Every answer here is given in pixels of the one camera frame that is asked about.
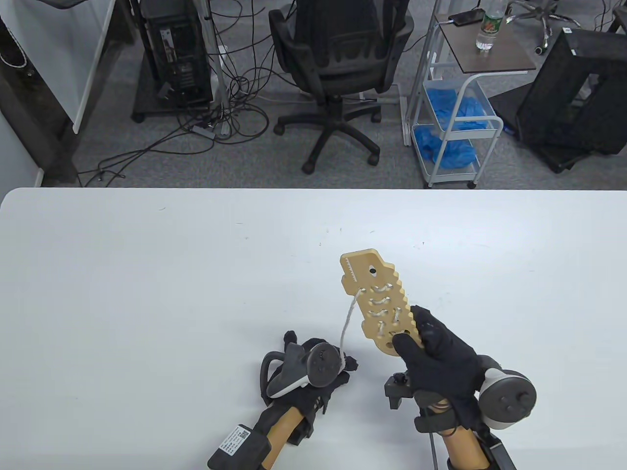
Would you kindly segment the person's right hand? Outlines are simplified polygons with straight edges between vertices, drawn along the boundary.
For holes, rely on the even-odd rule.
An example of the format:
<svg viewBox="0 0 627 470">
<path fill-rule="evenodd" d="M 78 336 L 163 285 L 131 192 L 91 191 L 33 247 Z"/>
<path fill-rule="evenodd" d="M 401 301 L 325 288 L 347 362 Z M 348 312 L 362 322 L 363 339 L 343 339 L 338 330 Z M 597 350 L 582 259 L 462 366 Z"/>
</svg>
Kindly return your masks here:
<svg viewBox="0 0 627 470">
<path fill-rule="evenodd" d="M 459 425 L 482 431 L 485 425 L 475 396 L 484 371 L 475 350 L 421 306 L 410 307 L 423 346 L 406 333 L 392 338 L 397 354 L 405 361 L 412 391 L 434 392 L 448 400 Z"/>
</svg>

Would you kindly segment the person's left hand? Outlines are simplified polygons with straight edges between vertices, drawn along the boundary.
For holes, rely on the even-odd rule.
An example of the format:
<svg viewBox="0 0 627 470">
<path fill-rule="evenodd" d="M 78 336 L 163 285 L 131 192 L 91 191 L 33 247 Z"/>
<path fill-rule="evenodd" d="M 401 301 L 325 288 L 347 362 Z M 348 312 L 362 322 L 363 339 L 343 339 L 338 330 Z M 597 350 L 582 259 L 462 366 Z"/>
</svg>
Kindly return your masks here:
<svg viewBox="0 0 627 470">
<path fill-rule="evenodd" d="M 310 423 L 326 412 L 331 394 L 349 382 L 358 361 L 322 338 L 299 343 L 292 330 L 284 335 L 284 350 L 262 360 L 260 391 L 266 405 L 294 407 Z"/>
</svg>

